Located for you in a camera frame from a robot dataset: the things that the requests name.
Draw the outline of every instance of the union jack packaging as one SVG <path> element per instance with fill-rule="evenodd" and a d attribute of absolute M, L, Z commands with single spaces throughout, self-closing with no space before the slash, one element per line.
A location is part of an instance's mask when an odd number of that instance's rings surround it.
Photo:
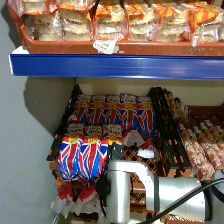
<path fill-rule="evenodd" d="M 105 96 L 94 95 L 89 105 L 90 125 L 102 126 L 104 123 Z"/>
<path fill-rule="evenodd" d="M 158 136 L 156 115 L 150 97 L 137 97 L 139 133 L 144 139 Z"/>
<path fill-rule="evenodd" d="M 112 145 L 113 142 L 116 142 L 119 145 L 122 144 L 122 129 L 120 125 L 116 124 L 108 124 L 103 127 L 103 141 L 100 147 L 100 153 L 104 164 L 107 158 L 108 145 Z"/>
<path fill-rule="evenodd" d="M 75 102 L 73 115 L 69 120 L 76 124 L 89 123 L 90 100 L 91 96 L 80 94 Z"/>
<path fill-rule="evenodd" d="M 136 96 L 133 94 L 121 94 L 120 99 L 123 131 L 137 130 L 139 123 Z"/>
<path fill-rule="evenodd" d="M 67 217 L 70 211 L 74 212 L 72 181 L 78 180 L 79 151 L 83 141 L 83 125 L 69 123 L 62 138 L 58 155 L 58 169 L 66 185 L 60 190 L 51 208 Z"/>
<path fill-rule="evenodd" d="M 88 126 L 79 155 L 79 182 L 90 183 L 101 172 L 103 159 L 100 156 L 102 127 Z"/>
<path fill-rule="evenodd" d="M 107 124 L 121 124 L 120 96 L 107 95 L 105 101 L 105 122 Z"/>

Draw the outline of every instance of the store shelf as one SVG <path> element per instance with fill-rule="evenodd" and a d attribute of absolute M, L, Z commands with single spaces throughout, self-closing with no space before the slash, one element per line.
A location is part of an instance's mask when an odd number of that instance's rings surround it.
<path fill-rule="evenodd" d="M 224 57 L 29 54 L 9 56 L 15 76 L 224 80 Z"/>

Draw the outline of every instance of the white wall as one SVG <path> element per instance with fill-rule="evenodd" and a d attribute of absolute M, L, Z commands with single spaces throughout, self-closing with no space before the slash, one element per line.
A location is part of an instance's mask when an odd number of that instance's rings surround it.
<path fill-rule="evenodd" d="M 13 77 L 8 55 L 19 38 L 5 1 L 0 10 L 0 223 L 52 223 L 57 192 L 46 156 L 74 79 Z M 87 94 L 145 95 L 151 86 L 162 86 L 188 105 L 224 101 L 224 82 L 82 78 L 80 84 Z"/>

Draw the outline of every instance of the display shelf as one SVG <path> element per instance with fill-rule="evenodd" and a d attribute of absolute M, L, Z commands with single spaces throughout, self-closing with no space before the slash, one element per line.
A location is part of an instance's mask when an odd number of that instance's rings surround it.
<path fill-rule="evenodd" d="M 15 76 L 224 80 L 224 57 L 29 54 L 9 56 Z"/>

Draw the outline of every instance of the food package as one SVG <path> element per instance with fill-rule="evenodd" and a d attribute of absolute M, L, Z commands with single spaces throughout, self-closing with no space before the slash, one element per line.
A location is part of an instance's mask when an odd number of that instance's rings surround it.
<path fill-rule="evenodd" d="M 95 40 L 124 40 L 127 21 L 119 0 L 101 0 L 95 14 Z"/>
<path fill-rule="evenodd" d="M 208 138 L 200 130 L 200 127 L 197 125 L 194 119 L 191 119 L 190 122 L 191 127 L 197 136 L 199 144 L 202 146 L 206 156 L 210 160 L 215 170 L 223 169 L 222 162 L 219 156 L 217 155 L 217 152 L 213 148 L 212 144 L 209 142 Z"/>
<path fill-rule="evenodd" d="M 190 39 L 188 24 L 189 9 L 176 3 L 152 4 L 159 24 L 154 40 L 157 42 L 176 42 Z"/>
<path fill-rule="evenodd" d="M 177 114 L 177 108 L 173 98 L 173 94 L 171 92 L 167 92 L 167 95 L 168 95 L 169 104 L 170 104 L 170 111 L 173 115 L 174 120 L 176 120 L 178 118 L 178 114 Z"/>
<path fill-rule="evenodd" d="M 124 7 L 128 18 L 128 40 L 150 40 L 155 26 L 153 9 L 144 0 L 125 0 Z"/>
<path fill-rule="evenodd" d="M 204 154 L 202 147 L 197 142 L 196 136 L 189 125 L 184 126 L 182 122 L 178 123 L 180 136 L 184 148 L 192 166 L 191 176 L 197 176 L 199 180 L 210 180 L 215 170 Z"/>
<path fill-rule="evenodd" d="M 208 130 L 210 131 L 211 135 L 213 136 L 213 138 L 214 138 L 215 142 L 217 143 L 217 145 L 219 146 L 219 148 L 222 151 L 224 151 L 224 141 L 222 140 L 222 137 L 221 137 L 218 129 L 214 126 L 211 119 L 206 118 L 204 120 L 204 123 L 205 123 L 206 127 L 208 128 Z"/>
<path fill-rule="evenodd" d="M 58 12 L 29 16 L 25 21 L 26 29 L 34 40 L 61 41 L 62 26 Z"/>
<path fill-rule="evenodd" d="M 137 97 L 139 133 L 144 139 L 158 136 L 156 115 L 150 97 Z"/>
<path fill-rule="evenodd" d="M 100 148 L 100 153 L 103 158 L 103 164 L 107 158 L 107 148 L 109 145 L 115 142 L 116 144 L 122 144 L 122 128 L 120 125 L 108 124 L 103 126 L 103 141 Z"/>
<path fill-rule="evenodd" d="M 8 0 L 8 3 L 19 17 L 52 13 L 57 9 L 56 0 Z"/>
<path fill-rule="evenodd" d="M 138 130 L 138 108 L 136 95 L 121 94 L 121 116 L 123 131 Z"/>
<path fill-rule="evenodd" d="M 121 124 L 120 96 L 107 95 L 105 100 L 105 124 Z"/>
<path fill-rule="evenodd" d="M 83 184 L 91 183 L 102 171 L 101 142 L 102 127 L 87 126 L 79 154 L 78 180 Z"/>
<path fill-rule="evenodd" d="M 221 148 L 216 143 L 216 140 L 212 136 L 209 129 L 206 127 L 206 125 L 203 121 L 203 118 L 202 117 L 197 117 L 197 123 L 199 124 L 199 126 L 200 126 L 202 132 L 204 133 L 204 135 L 209 140 L 209 143 L 212 144 L 213 149 L 215 150 L 215 152 L 217 153 L 221 163 L 223 164 L 224 163 L 224 151 L 222 151 Z"/>
<path fill-rule="evenodd" d="M 74 105 L 73 114 L 70 116 L 69 121 L 76 124 L 89 123 L 89 105 L 91 96 L 80 94 Z"/>
<path fill-rule="evenodd" d="M 75 11 L 89 11 L 94 5 L 94 0 L 59 0 L 58 8 Z"/>
<path fill-rule="evenodd" d="M 104 124 L 104 95 L 93 95 L 89 105 L 89 124 L 102 126 Z"/>
<path fill-rule="evenodd" d="M 58 12 L 62 18 L 65 41 L 92 40 L 92 23 L 89 12 L 67 9 L 58 9 Z"/>
<path fill-rule="evenodd" d="M 223 23 L 224 10 L 209 5 L 207 2 L 183 4 L 190 10 L 189 22 L 192 36 L 192 45 L 199 42 L 219 41 L 219 30 Z"/>
<path fill-rule="evenodd" d="M 66 218 L 69 212 L 74 212 L 72 181 L 78 180 L 78 170 L 82 163 L 79 161 L 83 141 L 83 125 L 70 122 L 62 138 L 57 166 L 66 185 L 60 190 L 51 208 Z"/>

